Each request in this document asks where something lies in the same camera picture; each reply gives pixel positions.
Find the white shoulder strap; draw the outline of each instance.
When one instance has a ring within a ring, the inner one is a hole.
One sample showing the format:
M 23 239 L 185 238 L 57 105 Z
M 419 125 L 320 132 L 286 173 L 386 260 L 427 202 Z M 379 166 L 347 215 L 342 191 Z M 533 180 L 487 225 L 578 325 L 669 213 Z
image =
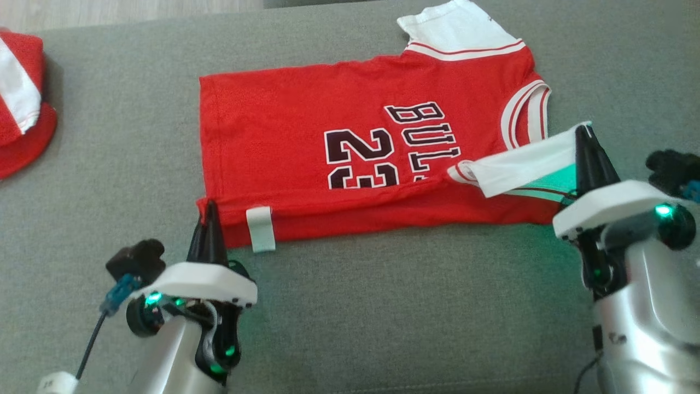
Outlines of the white shoulder strap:
M 443 60 L 509 53 L 525 46 L 469 0 L 451 0 L 396 22 L 411 38 L 408 50 L 432 51 L 427 54 Z

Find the gray fabric surface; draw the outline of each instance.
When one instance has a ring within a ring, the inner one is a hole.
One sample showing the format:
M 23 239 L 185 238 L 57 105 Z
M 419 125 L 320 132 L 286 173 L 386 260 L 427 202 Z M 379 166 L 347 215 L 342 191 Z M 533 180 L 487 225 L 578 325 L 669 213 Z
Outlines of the gray fabric surface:
M 104 262 L 121 246 L 157 237 L 167 261 L 185 257 L 204 192 L 198 76 L 399 53 L 395 19 L 440 2 L 41 33 L 59 126 L 34 165 L 0 182 L 0 392 L 75 372 L 112 285 Z M 700 151 L 697 6 L 480 4 L 532 47 L 554 91 L 550 130 L 593 120 L 623 177 L 646 177 L 654 149 Z M 593 356 L 578 257 L 546 226 L 405 229 L 231 254 L 260 287 L 240 322 L 231 393 L 560 394 Z M 79 392 L 125 392 L 144 344 L 123 312 L 108 320 Z M 594 386 L 590 375 L 582 393 Z

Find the printed number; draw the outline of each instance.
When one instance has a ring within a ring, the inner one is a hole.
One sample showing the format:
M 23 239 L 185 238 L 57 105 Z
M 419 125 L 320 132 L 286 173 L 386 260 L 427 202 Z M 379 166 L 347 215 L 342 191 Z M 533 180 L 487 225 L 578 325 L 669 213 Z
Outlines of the printed number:
M 391 163 L 379 163 L 374 165 L 374 174 L 381 178 L 381 183 L 375 183 L 372 175 L 356 177 L 357 186 L 348 186 L 348 181 L 353 179 L 352 167 L 344 165 L 335 168 L 328 175 L 328 187 L 331 189 L 357 189 L 360 187 L 384 187 L 398 184 L 398 169 Z
M 394 152 L 391 135 L 383 128 L 371 132 L 372 141 L 377 145 L 371 147 L 351 130 L 331 130 L 325 134 L 325 158 L 328 164 L 348 163 L 350 150 L 364 161 L 388 158 Z

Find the wire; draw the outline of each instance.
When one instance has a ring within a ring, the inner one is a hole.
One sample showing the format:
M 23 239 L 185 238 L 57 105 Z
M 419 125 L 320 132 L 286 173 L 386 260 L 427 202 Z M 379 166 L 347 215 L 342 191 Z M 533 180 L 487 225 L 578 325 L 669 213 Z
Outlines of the wire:
M 87 348 L 85 349 L 85 354 L 83 354 L 83 361 L 80 362 L 80 367 L 78 367 L 78 373 L 76 373 L 76 380 L 80 380 L 81 376 L 83 375 L 83 371 L 85 371 L 85 365 L 88 363 L 88 358 L 90 357 L 92 346 L 95 344 L 95 339 L 97 338 L 99 329 L 102 327 L 102 323 L 104 323 L 104 319 L 106 317 L 107 311 L 102 312 L 102 314 L 99 316 L 97 324 L 94 326 L 92 336 L 90 337 L 90 341 L 87 343 Z
M 586 372 L 598 364 L 598 361 L 601 360 L 602 356 L 603 352 L 598 353 L 593 361 L 589 362 L 585 367 L 583 367 L 583 369 L 581 369 L 581 372 L 579 372 L 578 377 L 576 378 L 576 384 L 573 387 L 573 394 L 578 394 L 578 391 L 581 389 L 581 380 L 583 380 L 583 376 L 586 374 Z

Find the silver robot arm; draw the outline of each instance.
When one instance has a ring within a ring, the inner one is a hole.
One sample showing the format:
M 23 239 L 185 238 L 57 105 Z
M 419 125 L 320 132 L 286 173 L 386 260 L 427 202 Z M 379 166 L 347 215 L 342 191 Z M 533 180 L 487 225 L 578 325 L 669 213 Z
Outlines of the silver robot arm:
M 638 181 L 606 176 L 585 156 L 607 160 L 592 130 L 580 130 L 577 199 L 553 221 L 576 246 L 585 287 L 594 293 L 594 346 L 604 394 L 700 394 L 700 308 L 672 250 L 692 242 L 695 222 L 675 199 Z M 595 146 L 588 154 L 581 145 Z

